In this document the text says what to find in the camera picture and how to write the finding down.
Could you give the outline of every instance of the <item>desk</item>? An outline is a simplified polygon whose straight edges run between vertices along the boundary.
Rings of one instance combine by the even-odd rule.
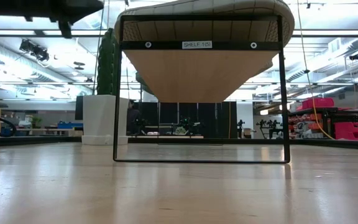
[[[128,136],[129,138],[203,139],[204,136]]]
[[[45,134],[47,131],[60,132],[60,131],[75,131],[74,129],[60,129],[60,128],[17,128],[16,131],[26,131],[28,136],[32,131],[42,131]]]
[[[145,126],[145,128],[172,128],[172,126]]]

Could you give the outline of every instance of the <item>tall green plant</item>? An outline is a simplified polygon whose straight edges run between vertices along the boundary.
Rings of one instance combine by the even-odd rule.
[[[116,47],[116,38],[114,30],[109,28],[102,37],[99,46],[98,57],[98,86],[96,87],[98,95],[115,95],[113,89],[116,87],[114,74],[114,53]]]

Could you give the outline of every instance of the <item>table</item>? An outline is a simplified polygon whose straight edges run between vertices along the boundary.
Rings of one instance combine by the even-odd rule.
[[[75,131],[73,128],[71,129],[62,129],[62,128],[17,128],[16,131],[25,131],[26,136],[30,135],[32,131],[42,131],[46,134],[47,131],[60,132],[60,131]]]
[[[204,136],[128,136],[129,138],[203,139]]]

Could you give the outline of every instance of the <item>shelf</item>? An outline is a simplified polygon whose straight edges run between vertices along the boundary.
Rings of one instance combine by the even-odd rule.
[[[331,112],[331,113],[335,113],[338,112],[338,108],[316,108],[316,112],[317,113],[324,113],[324,112]],[[289,116],[296,116],[296,115],[304,115],[304,114],[314,114],[314,109],[307,109],[307,110],[301,110],[301,111],[296,111],[296,112],[292,112],[289,113]]]

